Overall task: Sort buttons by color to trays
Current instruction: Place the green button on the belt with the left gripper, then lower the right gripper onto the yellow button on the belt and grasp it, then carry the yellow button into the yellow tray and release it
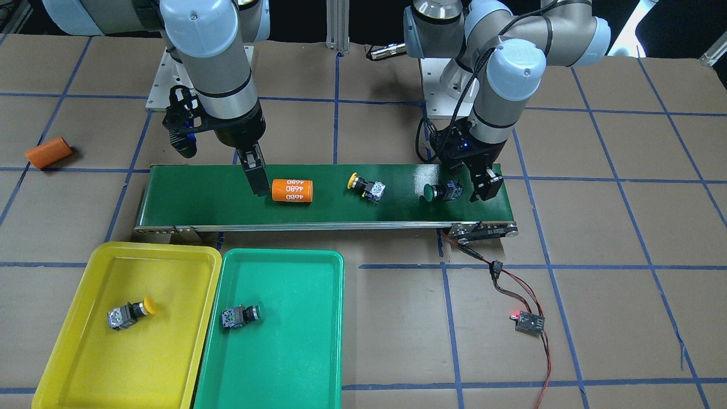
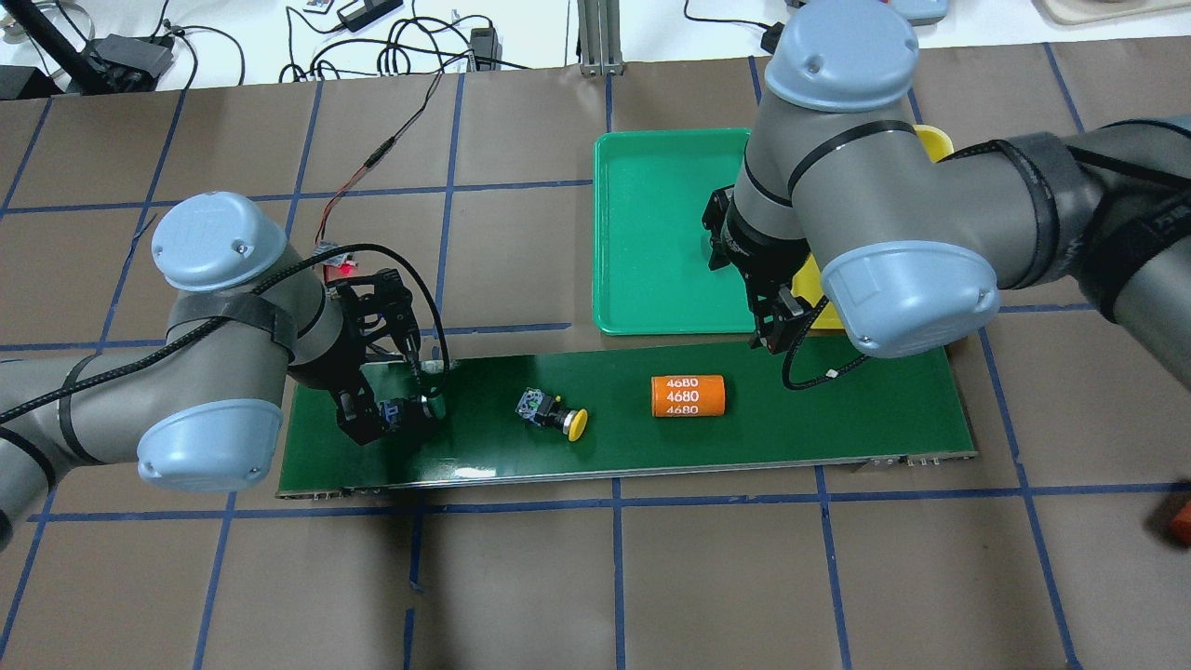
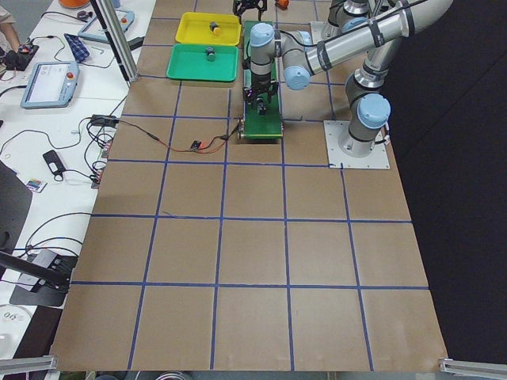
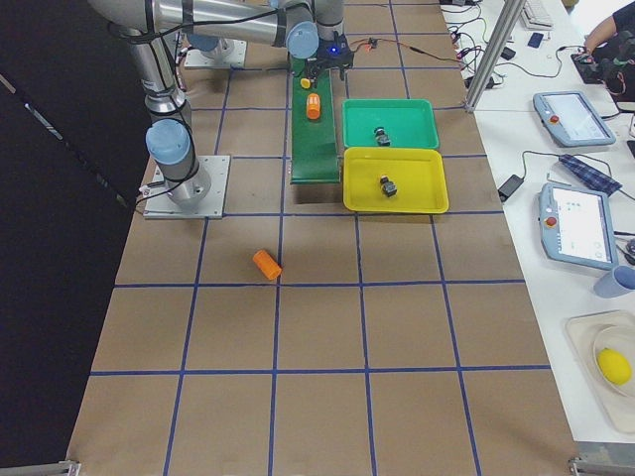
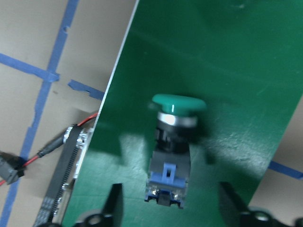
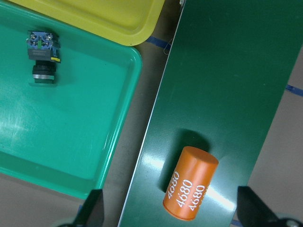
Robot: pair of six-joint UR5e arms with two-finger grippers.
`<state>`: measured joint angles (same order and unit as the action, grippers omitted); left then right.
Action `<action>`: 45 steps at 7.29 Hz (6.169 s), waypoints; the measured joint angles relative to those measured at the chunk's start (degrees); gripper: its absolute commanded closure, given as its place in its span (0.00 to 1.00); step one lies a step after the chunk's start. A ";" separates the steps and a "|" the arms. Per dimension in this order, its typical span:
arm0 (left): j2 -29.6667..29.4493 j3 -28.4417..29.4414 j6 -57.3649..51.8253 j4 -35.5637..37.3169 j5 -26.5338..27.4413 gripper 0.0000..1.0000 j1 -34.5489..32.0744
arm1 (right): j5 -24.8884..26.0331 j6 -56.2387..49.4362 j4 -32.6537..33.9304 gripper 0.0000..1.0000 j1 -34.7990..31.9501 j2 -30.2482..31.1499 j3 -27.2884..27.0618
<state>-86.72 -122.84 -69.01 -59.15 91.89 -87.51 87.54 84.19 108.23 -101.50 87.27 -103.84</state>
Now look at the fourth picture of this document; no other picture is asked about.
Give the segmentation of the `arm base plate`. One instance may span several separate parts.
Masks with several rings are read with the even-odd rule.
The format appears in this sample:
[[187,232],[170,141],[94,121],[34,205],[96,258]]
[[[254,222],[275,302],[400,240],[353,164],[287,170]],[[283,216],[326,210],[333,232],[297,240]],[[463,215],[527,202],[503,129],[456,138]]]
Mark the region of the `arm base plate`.
[[188,36],[190,49],[186,53],[185,68],[232,69],[242,68],[247,43],[239,40],[209,36]]
[[230,157],[197,156],[193,178],[177,185],[164,180],[159,166],[153,180],[142,185],[139,208],[147,219],[220,219],[224,212]]

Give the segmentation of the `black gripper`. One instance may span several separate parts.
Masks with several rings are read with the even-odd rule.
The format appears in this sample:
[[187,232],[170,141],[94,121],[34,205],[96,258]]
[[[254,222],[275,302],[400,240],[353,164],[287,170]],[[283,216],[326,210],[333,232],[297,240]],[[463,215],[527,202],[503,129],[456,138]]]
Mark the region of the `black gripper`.
[[339,78],[345,80],[347,71],[353,67],[354,55],[344,34],[333,32],[331,39],[320,39],[315,55],[306,60],[311,89],[318,88],[319,76],[328,69],[338,69]]

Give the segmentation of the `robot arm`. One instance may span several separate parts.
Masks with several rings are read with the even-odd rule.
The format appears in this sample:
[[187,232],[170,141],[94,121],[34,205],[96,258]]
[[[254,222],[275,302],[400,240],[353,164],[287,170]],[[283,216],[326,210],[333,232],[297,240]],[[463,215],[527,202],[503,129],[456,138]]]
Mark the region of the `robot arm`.
[[250,44],[286,50],[292,76],[294,185],[335,184],[331,75],[353,66],[340,1],[93,1],[109,31],[130,47],[153,118],[187,104],[179,69],[238,69]]

